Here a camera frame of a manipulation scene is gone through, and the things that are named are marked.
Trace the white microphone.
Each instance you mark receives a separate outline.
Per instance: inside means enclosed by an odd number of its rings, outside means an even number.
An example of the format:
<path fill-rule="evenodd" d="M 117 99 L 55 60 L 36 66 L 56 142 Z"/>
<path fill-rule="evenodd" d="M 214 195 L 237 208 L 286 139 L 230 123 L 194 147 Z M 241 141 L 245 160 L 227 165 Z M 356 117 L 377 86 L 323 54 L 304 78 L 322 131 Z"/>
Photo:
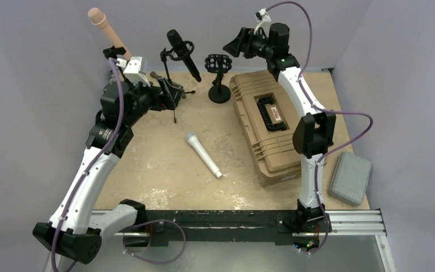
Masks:
<path fill-rule="evenodd" d="M 209 153 L 206 151 L 204 146 L 201 144 L 199 138 L 194 132 L 188 132 L 185 135 L 185 139 L 187 143 L 195 150 L 195 152 L 199 155 L 199 157 L 203 160 L 208 169 L 212 172 L 212 174 L 217 178 L 221 178 L 223 176 L 220 168 L 217 166 L 215 161 L 210 157 Z"/>

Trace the black microphone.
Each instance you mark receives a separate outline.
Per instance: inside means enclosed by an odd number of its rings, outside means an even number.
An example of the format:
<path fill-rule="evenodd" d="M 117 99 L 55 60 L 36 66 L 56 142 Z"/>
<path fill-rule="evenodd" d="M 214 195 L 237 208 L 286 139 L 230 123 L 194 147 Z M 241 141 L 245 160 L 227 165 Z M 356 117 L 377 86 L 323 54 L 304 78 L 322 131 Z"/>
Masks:
<path fill-rule="evenodd" d="M 191 58 L 191 54 L 194 51 L 194 44 L 191 41 L 184 41 L 175 29 L 171 29 L 167 32 L 167 39 L 172 47 L 171 50 L 167 51 L 167 55 L 173 61 L 182 61 L 191 76 L 197 82 L 201 82 L 202 78 L 200 73 Z"/>

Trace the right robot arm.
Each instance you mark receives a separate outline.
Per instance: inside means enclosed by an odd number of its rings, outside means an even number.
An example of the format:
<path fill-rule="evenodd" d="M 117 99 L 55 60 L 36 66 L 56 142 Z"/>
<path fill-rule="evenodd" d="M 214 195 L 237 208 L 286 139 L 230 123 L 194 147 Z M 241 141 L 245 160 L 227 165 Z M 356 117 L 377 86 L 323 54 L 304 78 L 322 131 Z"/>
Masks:
<path fill-rule="evenodd" d="M 333 143 L 336 115 L 326 113 L 303 77 L 304 69 L 289 52 L 289 27 L 272 23 L 268 33 L 260 27 L 242 27 L 223 47 L 233 57 L 261 57 L 267 70 L 288 94 L 299 116 L 292 144 L 300 156 L 301 191 L 295 214 L 282 224 L 295 232 L 314 230 L 327 221 L 322 196 L 325 154 Z"/>

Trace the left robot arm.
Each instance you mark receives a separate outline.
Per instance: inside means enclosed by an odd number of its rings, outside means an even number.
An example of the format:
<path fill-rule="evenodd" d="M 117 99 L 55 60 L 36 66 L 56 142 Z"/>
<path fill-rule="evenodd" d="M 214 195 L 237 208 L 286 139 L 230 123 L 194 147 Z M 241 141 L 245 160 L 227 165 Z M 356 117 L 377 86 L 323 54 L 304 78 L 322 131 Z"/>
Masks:
<path fill-rule="evenodd" d="M 101 109 L 89 131 L 83 159 L 62 203 L 47 222 L 37 223 L 33 236 L 52 255 L 90 263 L 102 243 L 119 231 L 141 231 L 148 222 L 144 204 L 124 199 L 100 219 L 92 219 L 100 192 L 133 138 L 133 125 L 149 111 L 173 111 L 186 94 L 179 84 L 158 76 L 157 85 L 108 83 Z"/>

